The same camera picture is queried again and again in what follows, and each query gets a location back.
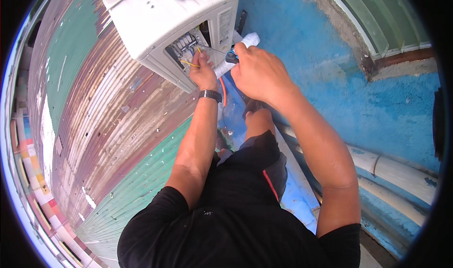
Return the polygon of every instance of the white air conditioner unit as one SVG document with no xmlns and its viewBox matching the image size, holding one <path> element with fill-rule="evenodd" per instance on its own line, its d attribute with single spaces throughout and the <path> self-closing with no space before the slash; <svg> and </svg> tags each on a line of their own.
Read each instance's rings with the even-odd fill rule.
<svg viewBox="0 0 453 268">
<path fill-rule="evenodd" d="M 196 85 L 183 61 L 192 61 L 196 44 L 231 49 L 239 0 L 103 1 L 131 57 L 186 92 Z M 224 60 L 207 53 L 214 66 Z"/>
</svg>

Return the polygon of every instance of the tiled wall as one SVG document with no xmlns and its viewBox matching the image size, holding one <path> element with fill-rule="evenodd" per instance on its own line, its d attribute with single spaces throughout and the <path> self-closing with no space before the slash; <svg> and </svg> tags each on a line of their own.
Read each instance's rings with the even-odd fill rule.
<svg viewBox="0 0 453 268">
<path fill-rule="evenodd" d="M 26 71 L 19 71 L 15 93 L 16 112 L 13 115 L 14 119 L 11 121 L 11 135 L 13 136 L 11 140 L 13 144 L 14 141 L 19 142 L 19 145 L 13 145 L 14 156 L 16 158 L 17 169 L 21 171 L 23 168 L 25 171 L 21 179 L 23 179 L 22 185 L 27 200 L 46 234 L 72 265 L 75 267 L 107 268 L 108 266 L 94 255 L 72 231 L 69 222 L 60 211 L 44 180 L 30 132 L 30 121 L 27 110 L 27 78 L 28 73 Z M 42 212 L 40 212 L 41 210 L 36 206 L 35 202 L 41 206 Z M 45 215 L 49 223 L 43 218 L 43 215 Z M 73 259 L 59 241 L 65 242 L 81 261 L 79 262 Z"/>
</svg>

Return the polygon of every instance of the wristwatch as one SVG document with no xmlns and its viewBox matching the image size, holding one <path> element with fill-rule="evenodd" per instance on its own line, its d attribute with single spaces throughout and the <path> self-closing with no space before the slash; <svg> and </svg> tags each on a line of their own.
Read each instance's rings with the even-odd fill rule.
<svg viewBox="0 0 453 268">
<path fill-rule="evenodd" d="M 217 103 L 222 102 L 222 95 L 219 92 L 214 91 L 214 90 L 201 90 L 198 98 L 200 99 L 201 97 L 215 99 L 217 101 Z"/>
</svg>

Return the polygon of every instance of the shorts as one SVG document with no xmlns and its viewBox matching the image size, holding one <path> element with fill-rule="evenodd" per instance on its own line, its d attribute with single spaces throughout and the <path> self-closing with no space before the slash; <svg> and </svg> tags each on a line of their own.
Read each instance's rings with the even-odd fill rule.
<svg viewBox="0 0 453 268">
<path fill-rule="evenodd" d="M 215 153 L 213 165 L 221 167 L 226 164 L 241 164 L 251 168 L 259 167 L 280 202 L 288 179 L 286 161 L 287 158 L 280 152 L 275 136 L 268 130 L 244 141 L 236 152 L 227 149 L 221 158 Z"/>
</svg>

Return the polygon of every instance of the screwdriver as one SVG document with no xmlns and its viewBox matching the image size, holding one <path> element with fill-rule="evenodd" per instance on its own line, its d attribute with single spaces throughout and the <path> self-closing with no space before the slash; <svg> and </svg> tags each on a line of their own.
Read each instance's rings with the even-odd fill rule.
<svg viewBox="0 0 453 268">
<path fill-rule="evenodd" d="M 200 46 L 200 47 L 203 47 L 205 49 L 212 50 L 214 52 L 217 52 L 217 53 L 221 54 L 222 56 L 225 57 L 225 61 L 226 62 L 229 62 L 229 63 L 232 63 L 232 64 L 239 63 L 239 57 L 233 52 L 233 50 L 230 50 L 227 53 L 223 53 L 223 52 L 221 52 L 219 50 L 212 49 L 211 47 L 208 47 L 208 46 L 205 46 L 205 45 L 202 45 L 202 44 L 197 44 L 197 45 Z"/>
</svg>

